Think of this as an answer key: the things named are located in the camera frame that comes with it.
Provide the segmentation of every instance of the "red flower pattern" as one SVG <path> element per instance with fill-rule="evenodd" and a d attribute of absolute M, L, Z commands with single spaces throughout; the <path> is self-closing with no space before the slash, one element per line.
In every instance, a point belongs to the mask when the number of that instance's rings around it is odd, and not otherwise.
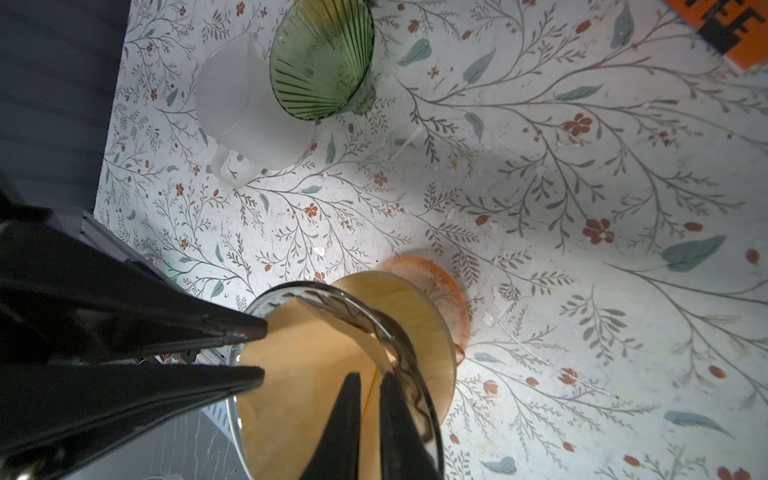
<path fill-rule="evenodd" d="M 574 137 L 578 137 L 580 134 L 589 132 L 589 126 L 592 125 L 592 119 L 585 117 L 584 114 L 576 114 L 573 121 L 567 121 L 563 124 L 563 128 L 570 131 Z"/>
<path fill-rule="evenodd" d="M 498 393 L 498 385 L 493 380 L 486 380 L 482 384 L 482 389 L 489 395 L 496 395 Z"/>
<path fill-rule="evenodd" d="M 383 187 L 384 184 L 387 182 L 388 178 L 384 174 L 384 172 L 379 172 L 376 175 L 373 176 L 373 183 L 376 185 L 379 185 L 380 187 Z"/>
<path fill-rule="evenodd" d="M 592 244 L 597 245 L 603 240 L 605 243 L 614 242 L 614 233 L 609 231 L 611 221 L 607 218 L 600 220 L 599 222 L 594 218 L 587 220 L 587 226 L 581 231 L 586 237 L 592 239 Z"/>
<path fill-rule="evenodd" d="M 307 208 L 304 209 L 304 213 L 309 218 L 315 217 L 317 215 L 317 205 L 311 203 Z"/>
<path fill-rule="evenodd" d="M 560 375 L 558 379 L 565 385 L 574 385 L 576 383 L 578 375 L 573 369 L 562 369 L 561 372 L 563 372 L 563 374 Z"/>

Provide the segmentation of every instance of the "gray wall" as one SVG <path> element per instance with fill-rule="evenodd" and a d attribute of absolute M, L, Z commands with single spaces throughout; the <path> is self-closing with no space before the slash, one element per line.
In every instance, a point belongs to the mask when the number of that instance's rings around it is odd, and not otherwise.
<path fill-rule="evenodd" d="M 128 0 L 0 0 L 0 188 L 68 233 L 96 198 Z"/>

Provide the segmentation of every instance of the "gray floor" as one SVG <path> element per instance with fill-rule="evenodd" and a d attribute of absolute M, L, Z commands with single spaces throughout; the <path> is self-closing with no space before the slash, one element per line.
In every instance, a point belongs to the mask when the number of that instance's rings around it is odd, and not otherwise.
<path fill-rule="evenodd" d="M 200 411 L 171 420 L 66 480 L 247 480 L 229 439 Z"/>

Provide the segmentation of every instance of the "floral pattern surface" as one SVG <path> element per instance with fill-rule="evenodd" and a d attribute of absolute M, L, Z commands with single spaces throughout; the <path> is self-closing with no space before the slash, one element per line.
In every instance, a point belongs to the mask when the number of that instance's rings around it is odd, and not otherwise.
<path fill-rule="evenodd" d="M 372 110 L 233 190 L 197 72 L 245 31 L 268 52 L 289 6 L 133 1 L 99 221 L 240 310 L 397 253 L 449 271 L 451 480 L 768 475 L 768 69 L 659 1 L 372 0 Z"/>

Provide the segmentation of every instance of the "ribbed green glass cone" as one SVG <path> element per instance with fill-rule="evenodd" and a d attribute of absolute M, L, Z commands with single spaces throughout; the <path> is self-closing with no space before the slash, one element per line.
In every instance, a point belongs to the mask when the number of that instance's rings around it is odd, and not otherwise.
<path fill-rule="evenodd" d="M 365 114 L 376 30 L 363 0 L 298 0 L 277 28 L 270 80 L 278 103 L 303 120 Z"/>

